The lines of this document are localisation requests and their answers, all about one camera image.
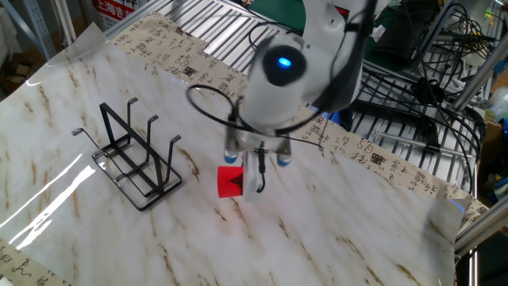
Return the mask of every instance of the black wire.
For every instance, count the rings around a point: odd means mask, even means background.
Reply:
[[[264,22],[260,22],[260,23],[255,24],[254,27],[252,27],[252,29],[250,29],[248,31],[248,34],[247,34],[248,43],[251,45],[251,48],[254,49],[254,50],[257,49],[257,45],[254,44],[254,42],[252,41],[252,32],[254,32],[255,29],[257,29],[259,27],[262,27],[264,25],[276,25],[276,26],[278,26],[280,28],[289,29],[288,31],[286,31],[286,34],[288,34],[288,33],[296,33],[297,35],[300,35],[300,36],[303,34],[303,30],[301,30],[301,29],[293,29],[289,25],[284,25],[284,24],[279,23],[277,21],[264,21]]]
[[[233,127],[234,129],[237,129],[237,130],[241,130],[241,131],[246,131],[246,132],[251,132],[251,133],[258,133],[258,134],[261,134],[261,135],[265,135],[265,136],[268,136],[268,137],[273,137],[271,135],[268,135],[268,134],[264,134],[264,133],[261,133],[255,129],[253,129],[252,127],[245,127],[245,126],[239,126],[238,124],[236,123],[232,123],[232,122],[227,122],[227,121],[224,121],[220,118],[217,118],[215,116],[213,116],[212,114],[204,111],[201,107],[198,106],[198,104],[196,104],[196,102],[192,99],[191,97],[191,91],[194,90],[194,89],[199,89],[199,88],[202,88],[202,89],[207,89],[209,91],[213,91],[219,95],[221,95],[222,97],[224,97],[229,105],[231,106],[231,111],[232,111],[232,115],[235,117],[235,118],[240,118],[239,116],[239,112],[238,112],[238,104],[239,102],[241,101],[241,98],[239,98],[237,100],[237,103],[234,104],[233,101],[231,101],[231,99],[222,91],[218,90],[217,88],[215,87],[210,87],[210,86],[207,86],[207,85],[204,85],[204,84],[194,84],[194,85],[191,85],[189,86],[186,90],[185,90],[185,95],[187,97],[187,100],[190,102],[190,104],[197,110],[199,111],[199,113],[207,116],[208,118],[214,120],[215,122],[218,122],[224,126],[228,126],[228,127]],[[276,137],[280,137],[280,138],[286,138],[286,139],[289,139],[289,140],[292,140],[292,141],[297,141],[297,142],[303,142],[303,143],[307,143],[307,144],[310,144],[310,145],[314,145],[314,146],[317,146],[319,148],[320,151],[324,150],[323,146],[321,146],[321,144],[317,144],[317,143],[314,143],[314,142],[310,142],[310,141],[305,141],[305,140],[302,140],[302,139],[297,139],[297,138],[293,138],[293,137],[289,137],[289,136],[283,136],[283,135],[277,135]]]
[[[368,35],[370,34],[367,33],[367,31],[371,30],[372,26],[374,25],[373,20],[374,20],[375,4],[376,0],[368,0],[365,9],[361,10],[356,15],[350,17],[350,20],[344,26],[344,36],[342,37],[339,49],[337,50],[337,53],[333,57],[333,61],[330,66],[330,78],[333,77],[333,79],[330,80],[330,84],[320,94],[319,98],[323,97],[324,100],[322,104],[317,107],[317,111],[312,116],[308,117],[306,120],[303,120],[298,124],[289,126],[287,128],[277,129],[275,131],[276,134],[281,135],[293,132],[297,129],[302,128],[307,123],[311,122],[313,119],[315,119],[317,116],[319,116],[319,114],[323,112],[325,107],[328,106],[333,101],[333,98],[335,96],[341,96],[341,91],[343,90],[345,83],[347,83],[349,80],[354,80],[352,79],[354,75],[351,73],[351,70],[353,70],[355,68],[355,65],[358,64],[358,60],[363,60],[364,58],[363,51],[367,45]],[[346,37],[345,30],[348,27],[350,27],[352,21],[355,20],[356,17],[359,17],[361,14],[364,15],[364,18],[362,19],[362,22],[359,25],[357,25],[356,42],[352,47],[352,52],[348,59],[348,62],[339,71],[337,75],[333,76],[333,68],[335,65],[335,61],[337,60],[339,51],[341,50],[342,44],[344,43],[344,39]]]
[[[407,6],[406,6],[406,2],[402,1],[402,4],[404,5],[404,8],[406,9],[406,12],[409,13],[409,10],[407,9]],[[466,9],[463,6],[462,6],[462,8],[464,9],[464,13],[467,16],[468,12],[466,11]],[[414,43],[417,46],[417,54],[420,57],[421,68],[423,69],[423,73],[425,75],[425,83],[426,83],[427,88],[429,89],[430,95],[432,96],[433,101],[435,103],[434,106],[437,108],[437,111],[439,112],[441,117],[445,118],[445,113],[441,109],[441,106],[439,105],[439,103],[437,103],[436,97],[434,96],[433,89],[430,86],[429,79],[427,78],[427,71],[426,71],[426,68],[425,68],[425,61],[423,60],[423,54],[421,53],[420,44],[418,43],[418,39],[416,38],[416,33],[414,32],[413,22],[411,21],[411,17],[408,17],[407,19],[408,19],[408,22],[410,24],[410,28],[413,31],[412,36],[413,36],[413,39],[414,39]],[[453,135],[456,138],[457,143],[459,143],[459,146],[462,149],[462,153],[464,155],[464,160],[466,161],[466,165],[468,167],[468,176],[469,176],[469,179],[470,179],[469,180],[469,184],[470,184],[469,193],[471,194],[474,180],[473,180],[471,165],[469,164],[469,160],[468,160],[468,153],[466,152],[466,149],[464,148],[464,144],[462,144],[462,141],[459,139],[459,136],[457,135],[457,132],[453,129],[452,126],[450,126],[450,124],[448,122],[446,122],[446,121],[444,121],[444,122],[446,123],[445,126],[447,126],[450,129],[450,131],[453,133]]]

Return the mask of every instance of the blue led light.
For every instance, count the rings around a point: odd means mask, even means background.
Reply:
[[[279,66],[281,68],[288,68],[291,66],[291,61],[286,58],[279,58]]]

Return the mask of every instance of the blue object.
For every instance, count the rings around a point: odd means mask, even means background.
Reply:
[[[277,156],[277,165],[279,165],[280,167],[286,167],[289,163],[289,162],[284,162],[283,160],[280,160],[279,156]]]
[[[236,162],[237,158],[238,158],[238,156],[236,156],[236,157],[228,157],[228,156],[224,155],[224,161],[226,163],[228,163],[228,164],[232,164],[232,163]]]
[[[279,66],[281,68],[288,68],[291,66],[291,61],[286,58],[280,57],[279,58]]]

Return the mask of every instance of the metal pole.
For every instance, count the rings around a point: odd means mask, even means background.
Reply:
[[[432,27],[430,27],[429,32],[425,36],[423,42],[421,43],[421,56],[424,56],[429,51],[430,47],[436,40],[436,37],[439,35],[439,31],[443,29],[443,26],[445,26],[446,21],[450,18],[450,15],[453,12],[453,9],[450,9],[450,7],[457,3],[458,0],[449,0],[443,5],[443,9],[437,16],[437,19],[434,21],[434,24]]]
[[[85,27],[88,27],[91,23],[90,14],[88,13],[87,1],[79,0],[79,8],[81,9],[81,14],[83,16],[83,20],[85,21]]]
[[[492,76],[492,68],[508,55],[508,33],[501,39],[491,56],[485,60],[476,75],[469,81],[457,100],[452,105],[452,110],[461,112],[466,108],[471,99],[483,87],[486,81]]]
[[[0,0],[0,3],[7,9],[7,12],[9,15],[13,18],[14,22],[16,22],[17,25],[25,32],[26,36],[32,41],[32,43],[36,46],[36,48],[39,50],[40,54],[44,56],[46,60],[49,60],[52,58],[50,55],[50,52],[46,51],[46,48],[41,43],[41,40],[37,38],[37,36],[32,32],[32,30],[29,28],[28,25],[26,25],[25,21],[23,21],[23,18],[19,15],[19,13],[14,9],[12,4],[8,0]]]
[[[457,236],[455,253],[462,257],[506,224],[508,224],[508,195]]]
[[[65,45],[68,47],[76,39],[71,15],[66,0],[51,0],[53,11],[60,25],[60,33]]]

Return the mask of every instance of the red block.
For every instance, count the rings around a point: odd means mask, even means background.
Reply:
[[[219,198],[231,198],[243,195],[243,167],[219,166],[217,172],[217,189]]]

